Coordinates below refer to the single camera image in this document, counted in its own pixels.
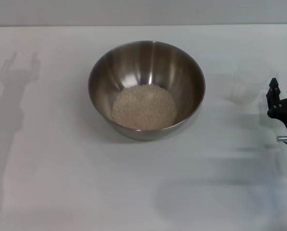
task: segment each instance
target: rice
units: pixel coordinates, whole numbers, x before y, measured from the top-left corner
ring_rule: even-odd
[[[174,124],[177,108],[172,95],[157,85],[123,89],[113,105],[112,118],[122,126],[155,130]]]

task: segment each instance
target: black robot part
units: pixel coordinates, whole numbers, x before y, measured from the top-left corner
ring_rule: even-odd
[[[270,89],[266,95],[268,101],[268,116],[282,121],[287,128],[287,98],[279,99],[280,89],[276,78],[269,84]]]

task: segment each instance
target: metal bowl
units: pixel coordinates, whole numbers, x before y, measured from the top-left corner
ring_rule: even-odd
[[[136,130],[112,119],[119,92],[134,85],[155,84],[174,97],[174,125],[158,130]],[[138,41],[112,49],[94,65],[88,83],[96,110],[119,133],[136,140],[160,138],[185,122],[199,108],[205,95],[205,79],[195,60],[184,51],[163,42]]]

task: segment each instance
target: white table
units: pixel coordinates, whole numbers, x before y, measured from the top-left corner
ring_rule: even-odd
[[[159,141],[122,137],[88,97],[95,62],[135,40],[183,49],[206,79],[197,117]],[[287,230],[268,83],[228,100],[244,59],[287,97],[287,25],[0,28],[0,231]]]

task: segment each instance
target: bowl rim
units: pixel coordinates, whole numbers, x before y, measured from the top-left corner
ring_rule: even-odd
[[[195,108],[195,110],[194,110],[187,118],[185,118],[184,120],[180,121],[179,123],[176,123],[176,124],[171,125],[171,126],[166,127],[166,128],[154,129],[154,130],[144,130],[144,129],[134,129],[134,128],[128,128],[128,127],[122,126],[122,125],[116,123],[115,121],[110,120],[109,118],[107,118],[102,112],[99,111],[99,109],[97,109],[97,107],[94,105],[94,102],[93,102],[93,99],[92,99],[92,96],[91,96],[91,93],[90,93],[90,81],[91,81],[92,73],[93,73],[94,69],[96,68],[96,66],[98,65],[98,63],[99,63],[106,55],[108,55],[110,52],[112,52],[112,51],[114,51],[114,50],[116,50],[116,49],[118,49],[118,48],[121,48],[121,47],[127,46],[127,45],[131,45],[131,44],[133,44],[133,43],[141,43],[141,42],[160,43],[160,44],[168,45],[168,46],[171,46],[171,47],[174,47],[174,48],[178,49],[179,51],[181,51],[182,53],[184,53],[186,56],[188,56],[188,57],[194,62],[194,64],[195,64],[196,67],[198,68],[198,70],[199,70],[199,72],[200,72],[200,74],[201,74],[201,76],[202,76],[202,78],[203,78],[203,88],[204,88],[204,89],[203,89],[202,98],[201,98],[201,100],[200,100],[198,106]],[[93,66],[93,68],[92,68],[92,70],[91,70],[91,72],[90,72],[90,74],[89,74],[88,93],[89,93],[90,100],[91,100],[91,102],[92,102],[94,108],[96,109],[96,111],[97,111],[103,118],[105,118],[107,121],[109,121],[110,123],[113,123],[114,125],[116,125],[116,126],[118,126],[118,127],[120,127],[120,128],[127,129],[127,130],[130,130],[130,131],[138,131],[138,132],[139,132],[139,131],[142,131],[142,132],[153,132],[153,131],[154,131],[154,132],[155,132],[155,131],[168,130],[168,129],[170,129],[170,128],[174,128],[174,127],[179,126],[180,124],[182,124],[182,123],[184,123],[186,120],[188,120],[188,119],[198,110],[198,108],[201,106],[202,101],[203,101],[203,99],[204,99],[204,97],[205,97],[205,93],[206,93],[206,80],[205,80],[204,74],[203,74],[203,72],[202,72],[200,66],[199,66],[198,63],[195,61],[195,59],[194,59],[191,55],[189,55],[188,53],[186,53],[185,51],[183,51],[182,49],[180,49],[180,48],[178,48],[178,47],[176,47],[176,46],[173,46],[173,45],[171,45],[171,44],[165,43],[165,42],[159,42],[159,41],[155,41],[155,40],[139,40],[139,41],[128,42],[128,43],[124,43],[124,44],[122,44],[122,45],[116,46],[116,47],[112,48],[111,50],[109,50],[108,52],[106,52],[104,55],[102,55],[102,56],[98,59],[98,61],[94,64],[94,66]]]

